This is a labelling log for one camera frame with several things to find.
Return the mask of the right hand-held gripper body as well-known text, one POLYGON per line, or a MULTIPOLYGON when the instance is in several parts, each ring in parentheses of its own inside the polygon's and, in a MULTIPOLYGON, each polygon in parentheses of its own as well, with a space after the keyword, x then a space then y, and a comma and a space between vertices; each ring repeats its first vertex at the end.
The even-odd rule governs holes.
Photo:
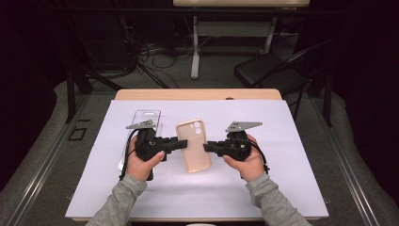
POLYGON ((215 153, 219 157, 227 155, 237 161, 246 160, 252 148, 260 150, 259 146, 248 138, 246 130, 261 125, 261 122, 233 121, 226 129, 227 138, 217 143, 215 153))

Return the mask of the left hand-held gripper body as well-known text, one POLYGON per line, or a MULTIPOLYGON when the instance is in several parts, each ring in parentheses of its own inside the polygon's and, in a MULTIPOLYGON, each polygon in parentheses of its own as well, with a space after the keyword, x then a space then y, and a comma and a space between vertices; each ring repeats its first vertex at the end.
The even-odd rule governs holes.
POLYGON ((159 152, 165 152, 166 154, 172 152, 170 139, 157 137, 154 128, 155 123, 152 120, 127 126, 127 129, 137 131, 135 144, 136 156, 143 161, 150 160, 159 152))

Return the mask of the beige phone case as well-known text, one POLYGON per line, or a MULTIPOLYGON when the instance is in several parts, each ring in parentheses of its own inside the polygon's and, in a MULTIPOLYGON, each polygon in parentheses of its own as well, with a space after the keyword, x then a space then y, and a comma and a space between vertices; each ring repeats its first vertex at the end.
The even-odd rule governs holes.
POLYGON ((179 140, 186 140, 182 148, 184 166, 188 173, 207 170, 212 166, 211 156, 204 150, 207 143, 205 124, 201 119, 180 122, 176 125, 179 140))

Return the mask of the clear plastic packaging tray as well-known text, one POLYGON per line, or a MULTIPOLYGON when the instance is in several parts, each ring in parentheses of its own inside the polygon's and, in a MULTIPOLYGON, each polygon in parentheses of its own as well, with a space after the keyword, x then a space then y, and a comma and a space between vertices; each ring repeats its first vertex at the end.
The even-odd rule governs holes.
POLYGON ((129 134, 127 137, 126 144, 124 145, 124 150, 121 154, 120 162, 118 164, 119 171, 123 170, 125 155, 129 151, 130 141, 134 135, 134 130, 136 129, 135 125, 138 125, 139 128, 145 128, 145 125, 142 125, 143 121, 152 121, 152 128, 155 131, 155 135, 159 137, 162 132, 163 123, 161 121, 161 111, 160 110, 137 110, 135 115, 133 116, 133 121, 130 125, 126 127, 129 134))

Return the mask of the person's right hand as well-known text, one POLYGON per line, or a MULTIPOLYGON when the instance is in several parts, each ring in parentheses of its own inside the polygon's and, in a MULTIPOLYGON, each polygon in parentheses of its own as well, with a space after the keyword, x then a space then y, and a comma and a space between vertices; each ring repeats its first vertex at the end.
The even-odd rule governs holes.
POLYGON ((247 138, 251 143, 253 143, 250 156, 247 159, 244 161, 236 161, 233 158, 224 155, 223 160, 227 165, 236 169, 240 176, 249 183, 264 173, 264 166, 262 155, 257 149, 257 140, 251 135, 248 135, 247 138))

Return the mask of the person's left hand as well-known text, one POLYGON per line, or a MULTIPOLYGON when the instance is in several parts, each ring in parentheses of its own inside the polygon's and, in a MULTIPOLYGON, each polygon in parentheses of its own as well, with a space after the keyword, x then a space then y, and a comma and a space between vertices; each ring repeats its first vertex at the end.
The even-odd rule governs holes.
POLYGON ((165 152, 157 153, 148 161, 143 161, 136 156, 136 137, 133 137, 129 146, 129 156, 126 173, 138 181, 146 181, 152 169, 157 166, 165 156, 165 152))

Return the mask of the black folding chair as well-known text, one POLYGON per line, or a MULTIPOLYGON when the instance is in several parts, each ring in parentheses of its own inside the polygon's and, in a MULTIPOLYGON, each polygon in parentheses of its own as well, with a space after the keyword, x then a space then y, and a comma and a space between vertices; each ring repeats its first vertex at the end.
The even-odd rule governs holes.
POLYGON ((245 88, 276 89, 282 97, 298 93, 293 118, 296 119, 305 87, 311 77, 322 71, 315 66, 317 58, 329 51, 335 40, 328 39, 282 59, 267 53, 239 63, 234 67, 234 76, 245 88))

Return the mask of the black metal stand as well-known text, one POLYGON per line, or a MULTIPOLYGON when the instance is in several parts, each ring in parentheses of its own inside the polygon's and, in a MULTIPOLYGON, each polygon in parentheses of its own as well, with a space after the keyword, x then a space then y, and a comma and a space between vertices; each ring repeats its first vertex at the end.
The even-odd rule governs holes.
POLYGON ((88 79, 93 78, 102 84, 118 91, 122 86, 112 82, 111 80, 101 76, 85 66, 72 67, 67 76, 67 101, 68 101, 68 117, 66 123, 70 123, 76 114, 75 88, 78 88, 83 94, 88 95, 93 91, 93 86, 88 79))

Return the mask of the white-legged desk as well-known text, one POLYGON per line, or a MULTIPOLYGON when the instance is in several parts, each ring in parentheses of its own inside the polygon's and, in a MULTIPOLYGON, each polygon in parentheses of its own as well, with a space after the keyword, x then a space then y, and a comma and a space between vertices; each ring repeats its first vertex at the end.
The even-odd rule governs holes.
MULTIPOLYGON (((249 8, 249 9, 292 9, 306 8, 310 0, 173 0, 175 7, 181 8, 249 8)), ((193 61, 191 78, 199 78, 200 45, 199 37, 264 37, 265 43, 262 54, 270 50, 271 41, 276 27, 276 17, 266 22, 204 22, 193 17, 193 61)))

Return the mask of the dark curtain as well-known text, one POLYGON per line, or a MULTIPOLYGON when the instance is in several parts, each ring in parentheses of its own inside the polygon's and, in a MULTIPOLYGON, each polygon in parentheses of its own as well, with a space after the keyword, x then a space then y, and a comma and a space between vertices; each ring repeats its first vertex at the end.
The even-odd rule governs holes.
POLYGON ((50 119, 65 77, 40 1, 0 0, 0 191, 50 119))
POLYGON ((399 205, 399 0, 355 0, 334 91, 360 156, 399 205))

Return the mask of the black horizontal metal bar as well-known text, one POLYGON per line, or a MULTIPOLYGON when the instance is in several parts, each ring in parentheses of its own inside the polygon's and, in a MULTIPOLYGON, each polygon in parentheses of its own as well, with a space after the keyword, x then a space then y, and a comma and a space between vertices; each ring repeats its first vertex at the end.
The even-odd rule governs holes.
POLYGON ((137 14, 137 15, 247 15, 253 17, 342 17, 349 10, 283 10, 264 8, 63 8, 48 7, 49 11, 67 14, 137 14))

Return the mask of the aluminium floor rail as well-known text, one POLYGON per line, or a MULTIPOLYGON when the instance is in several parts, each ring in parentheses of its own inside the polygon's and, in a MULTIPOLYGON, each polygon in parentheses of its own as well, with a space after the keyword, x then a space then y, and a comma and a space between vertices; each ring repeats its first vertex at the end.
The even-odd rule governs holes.
POLYGON ((21 226, 59 158, 68 135, 83 112, 90 94, 79 96, 69 122, 67 100, 59 97, 55 110, 23 162, 0 192, 0 226, 21 226))
POLYGON ((330 127, 323 115, 323 106, 320 100, 316 98, 310 98, 311 105, 316 112, 317 119, 319 120, 329 145, 334 152, 336 162, 342 173, 343 179, 348 187, 348 190, 354 200, 355 205, 358 208, 359 214, 364 222, 365 226, 380 226, 375 212, 369 203, 366 194, 364 193, 355 172, 353 171, 350 163, 346 157, 343 146, 341 145, 338 137, 336 136, 332 127, 330 127))

